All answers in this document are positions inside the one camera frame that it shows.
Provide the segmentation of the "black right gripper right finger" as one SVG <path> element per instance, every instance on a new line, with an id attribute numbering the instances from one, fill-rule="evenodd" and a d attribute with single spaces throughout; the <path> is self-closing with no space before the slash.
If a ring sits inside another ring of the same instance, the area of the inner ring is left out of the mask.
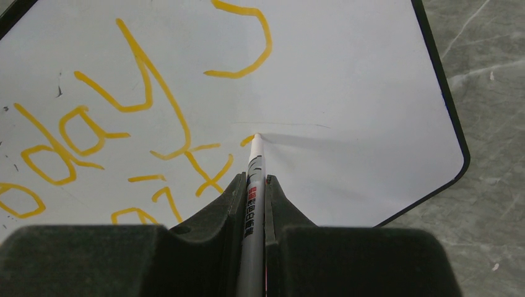
<path id="1" fill-rule="evenodd" d="M 268 296 L 461 296 L 440 242 L 423 230 L 317 226 L 269 175 Z"/>

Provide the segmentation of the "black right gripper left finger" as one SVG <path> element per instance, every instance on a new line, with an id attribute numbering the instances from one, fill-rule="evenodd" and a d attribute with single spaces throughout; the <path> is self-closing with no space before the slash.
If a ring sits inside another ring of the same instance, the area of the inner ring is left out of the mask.
<path id="1" fill-rule="evenodd" d="M 184 222 L 33 225 L 1 245 L 2 296 L 234 296 L 246 175 Z"/>

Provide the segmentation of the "white whiteboard marker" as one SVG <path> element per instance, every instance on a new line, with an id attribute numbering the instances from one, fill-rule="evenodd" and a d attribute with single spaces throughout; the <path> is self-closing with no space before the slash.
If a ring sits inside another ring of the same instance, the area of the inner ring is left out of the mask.
<path id="1" fill-rule="evenodd" d="M 266 171 L 260 134 L 251 141 L 237 296 L 264 296 L 264 196 Z"/>

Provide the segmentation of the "white whiteboard black frame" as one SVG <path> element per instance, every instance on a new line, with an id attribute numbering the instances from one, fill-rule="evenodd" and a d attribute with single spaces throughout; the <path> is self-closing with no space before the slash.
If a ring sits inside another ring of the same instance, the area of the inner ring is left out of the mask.
<path id="1" fill-rule="evenodd" d="M 1 25 L 1 238 L 176 225 L 257 133 L 317 225 L 380 225 L 468 166 L 420 1 L 37 1 Z"/>

